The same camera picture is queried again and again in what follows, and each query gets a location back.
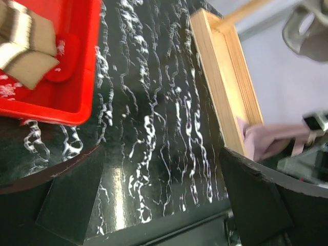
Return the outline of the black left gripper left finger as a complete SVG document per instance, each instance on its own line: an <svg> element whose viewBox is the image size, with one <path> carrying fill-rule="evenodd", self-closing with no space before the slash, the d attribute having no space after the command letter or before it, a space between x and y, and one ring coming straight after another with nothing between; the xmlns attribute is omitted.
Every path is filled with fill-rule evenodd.
<svg viewBox="0 0 328 246"><path fill-rule="evenodd" d="M1 245L83 245L104 150L93 147L1 185Z"/></svg>

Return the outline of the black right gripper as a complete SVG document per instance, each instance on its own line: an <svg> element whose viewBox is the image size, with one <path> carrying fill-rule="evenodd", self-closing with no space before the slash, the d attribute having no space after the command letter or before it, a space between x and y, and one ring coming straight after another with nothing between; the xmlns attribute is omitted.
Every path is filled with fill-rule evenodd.
<svg viewBox="0 0 328 246"><path fill-rule="evenodd" d="M327 146L318 146L284 158L277 171L315 185L327 184Z"/></svg>

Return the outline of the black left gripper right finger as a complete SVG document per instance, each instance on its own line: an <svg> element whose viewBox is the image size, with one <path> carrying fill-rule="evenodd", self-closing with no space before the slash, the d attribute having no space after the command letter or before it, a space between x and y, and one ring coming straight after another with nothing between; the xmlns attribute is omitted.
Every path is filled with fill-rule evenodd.
<svg viewBox="0 0 328 246"><path fill-rule="evenodd" d="M219 162L242 245L327 245L327 189L228 148Z"/></svg>

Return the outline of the white clip hanger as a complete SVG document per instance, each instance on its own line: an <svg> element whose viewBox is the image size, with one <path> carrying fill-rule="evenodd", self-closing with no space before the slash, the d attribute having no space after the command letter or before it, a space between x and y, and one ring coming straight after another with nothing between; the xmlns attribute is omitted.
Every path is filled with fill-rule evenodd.
<svg viewBox="0 0 328 246"><path fill-rule="evenodd" d="M282 38L295 54L327 63L327 1L300 2L284 25Z"/></svg>

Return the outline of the brown striped sock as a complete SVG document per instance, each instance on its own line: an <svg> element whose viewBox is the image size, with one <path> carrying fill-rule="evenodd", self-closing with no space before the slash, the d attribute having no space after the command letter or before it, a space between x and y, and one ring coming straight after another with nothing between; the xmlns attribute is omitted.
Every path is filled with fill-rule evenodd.
<svg viewBox="0 0 328 246"><path fill-rule="evenodd" d="M33 51L57 54L53 23L16 1L1 1L1 37Z"/></svg>
<svg viewBox="0 0 328 246"><path fill-rule="evenodd" d="M13 43L1 44L1 70L33 90L59 61L47 54L25 49Z"/></svg>

